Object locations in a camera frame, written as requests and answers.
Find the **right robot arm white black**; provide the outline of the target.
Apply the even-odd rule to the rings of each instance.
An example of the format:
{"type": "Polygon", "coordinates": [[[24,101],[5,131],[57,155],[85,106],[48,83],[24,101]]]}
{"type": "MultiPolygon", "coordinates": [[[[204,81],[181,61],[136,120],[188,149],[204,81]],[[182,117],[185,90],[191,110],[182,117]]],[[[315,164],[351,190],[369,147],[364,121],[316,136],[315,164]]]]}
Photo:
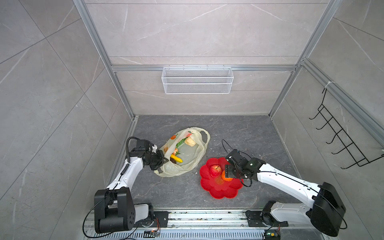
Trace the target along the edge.
{"type": "Polygon", "coordinates": [[[225,159],[228,162],[225,167],[227,178],[264,183],[299,200],[298,204],[269,201],[258,217],[263,225],[281,227],[289,222],[311,224],[330,237],[337,237],[340,230],[347,229],[344,220],[346,207],[333,185],[307,182],[258,158],[247,160],[239,150],[232,150],[225,159]]]}

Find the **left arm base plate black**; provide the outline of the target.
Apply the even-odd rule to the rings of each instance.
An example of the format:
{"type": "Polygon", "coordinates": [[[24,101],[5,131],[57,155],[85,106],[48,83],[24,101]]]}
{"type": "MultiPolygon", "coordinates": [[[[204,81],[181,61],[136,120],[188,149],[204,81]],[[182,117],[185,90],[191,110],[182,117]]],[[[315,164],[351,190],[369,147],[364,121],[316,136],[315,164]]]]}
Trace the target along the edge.
{"type": "Polygon", "coordinates": [[[134,227],[139,228],[166,228],[168,226],[170,212],[155,211],[151,217],[145,220],[140,220],[135,223],[134,227]]]}

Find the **yellow plastic bag fruit print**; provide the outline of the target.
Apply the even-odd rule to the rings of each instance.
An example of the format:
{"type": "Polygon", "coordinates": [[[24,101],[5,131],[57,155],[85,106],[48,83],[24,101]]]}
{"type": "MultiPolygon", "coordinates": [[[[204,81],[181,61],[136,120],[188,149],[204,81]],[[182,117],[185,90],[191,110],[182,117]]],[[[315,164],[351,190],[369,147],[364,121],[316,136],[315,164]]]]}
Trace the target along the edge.
{"type": "Polygon", "coordinates": [[[164,157],[168,159],[168,161],[161,166],[164,172],[157,174],[157,172],[154,171],[154,173],[162,178],[171,178],[193,170],[206,154],[210,139],[210,134],[205,129],[198,127],[191,127],[177,132],[160,148],[164,153],[164,157]],[[188,138],[189,136],[191,136],[197,144],[194,147],[190,147],[184,143],[176,149],[176,144],[183,138],[188,138]],[[170,161],[172,154],[181,158],[183,162],[172,163],[170,161]]]}

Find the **red flower shaped plate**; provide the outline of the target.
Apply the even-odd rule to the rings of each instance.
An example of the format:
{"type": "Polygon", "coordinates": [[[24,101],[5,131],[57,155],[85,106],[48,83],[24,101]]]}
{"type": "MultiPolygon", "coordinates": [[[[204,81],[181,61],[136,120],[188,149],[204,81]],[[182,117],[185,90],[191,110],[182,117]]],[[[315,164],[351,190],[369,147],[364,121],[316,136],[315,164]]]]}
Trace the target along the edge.
{"type": "Polygon", "coordinates": [[[238,195],[239,190],[243,187],[243,182],[239,179],[233,179],[231,182],[222,180],[222,177],[212,178],[209,168],[212,165],[220,165],[223,171],[229,163],[225,158],[210,158],[205,165],[200,168],[201,187],[210,193],[214,199],[233,199],[238,195]]]}

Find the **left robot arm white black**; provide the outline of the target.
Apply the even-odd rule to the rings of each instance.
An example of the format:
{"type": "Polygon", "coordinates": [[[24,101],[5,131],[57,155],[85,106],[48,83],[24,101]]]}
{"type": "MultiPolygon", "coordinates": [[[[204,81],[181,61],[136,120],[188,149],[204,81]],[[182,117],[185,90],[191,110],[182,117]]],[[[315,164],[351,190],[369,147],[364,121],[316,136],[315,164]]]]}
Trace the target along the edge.
{"type": "Polygon", "coordinates": [[[126,155],[123,167],[113,182],[95,193],[90,212],[94,213],[98,238],[129,231],[135,226],[150,227],[154,224],[152,204],[134,204],[131,188],[144,166],[157,168],[164,161],[161,150],[130,152],[126,155]]]}

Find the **red pink fake apple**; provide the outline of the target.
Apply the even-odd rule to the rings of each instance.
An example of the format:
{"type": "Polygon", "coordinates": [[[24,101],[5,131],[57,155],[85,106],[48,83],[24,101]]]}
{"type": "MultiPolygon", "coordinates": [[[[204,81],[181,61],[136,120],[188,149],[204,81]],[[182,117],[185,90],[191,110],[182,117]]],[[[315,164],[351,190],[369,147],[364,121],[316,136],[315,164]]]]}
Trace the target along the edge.
{"type": "Polygon", "coordinates": [[[217,178],[217,177],[221,176],[222,171],[223,170],[222,170],[220,165],[212,165],[209,168],[209,173],[210,173],[212,178],[217,178]]]}

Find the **orange fake fruit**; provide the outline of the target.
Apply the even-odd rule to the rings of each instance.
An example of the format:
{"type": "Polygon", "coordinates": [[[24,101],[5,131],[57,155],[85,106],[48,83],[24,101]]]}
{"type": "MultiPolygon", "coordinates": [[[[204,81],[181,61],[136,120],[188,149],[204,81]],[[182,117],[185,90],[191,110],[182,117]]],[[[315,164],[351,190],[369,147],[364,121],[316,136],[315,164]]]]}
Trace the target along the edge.
{"type": "Polygon", "coordinates": [[[222,177],[222,180],[226,182],[231,182],[233,180],[233,178],[229,178],[226,176],[226,171],[222,171],[221,177],[222,177]]]}

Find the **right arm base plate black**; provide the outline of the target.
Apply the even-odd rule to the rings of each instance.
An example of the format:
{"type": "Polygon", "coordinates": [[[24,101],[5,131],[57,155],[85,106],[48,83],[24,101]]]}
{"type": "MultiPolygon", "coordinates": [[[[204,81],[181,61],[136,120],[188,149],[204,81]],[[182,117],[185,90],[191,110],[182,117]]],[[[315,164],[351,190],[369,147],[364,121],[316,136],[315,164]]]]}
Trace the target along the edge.
{"type": "Polygon", "coordinates": [[[263,211],[245,212],[249,227],[288,227],[287,221],[279,222],[270,213],[263,211]]]}

